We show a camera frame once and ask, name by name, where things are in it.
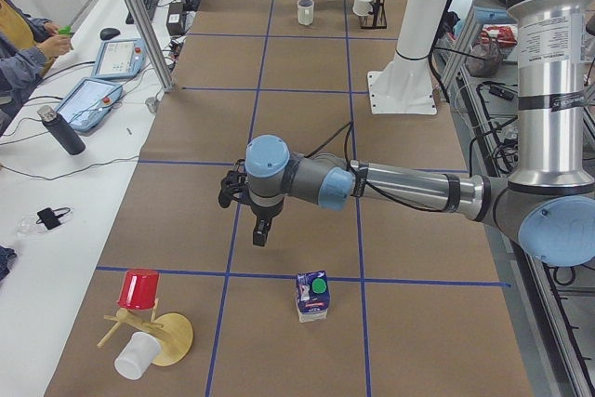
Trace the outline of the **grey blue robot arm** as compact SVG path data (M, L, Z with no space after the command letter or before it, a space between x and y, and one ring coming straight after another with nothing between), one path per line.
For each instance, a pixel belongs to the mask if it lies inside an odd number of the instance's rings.
M309 158L264 135L247 146L236 200L251 207L253 241L264 245L272 219L293 196L340 209L349 197L375 197L429 212L457 212L493 226L552 266L594 256L594 180L582 166L580 65L583 14L592 0L488 0L518 26L518 156L504 179Z

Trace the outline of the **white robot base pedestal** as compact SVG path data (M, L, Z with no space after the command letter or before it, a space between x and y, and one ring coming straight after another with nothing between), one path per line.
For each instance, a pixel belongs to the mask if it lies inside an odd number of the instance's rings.
M429 56L448 0L407 0L394 58L368 74L373 114L434 115Z

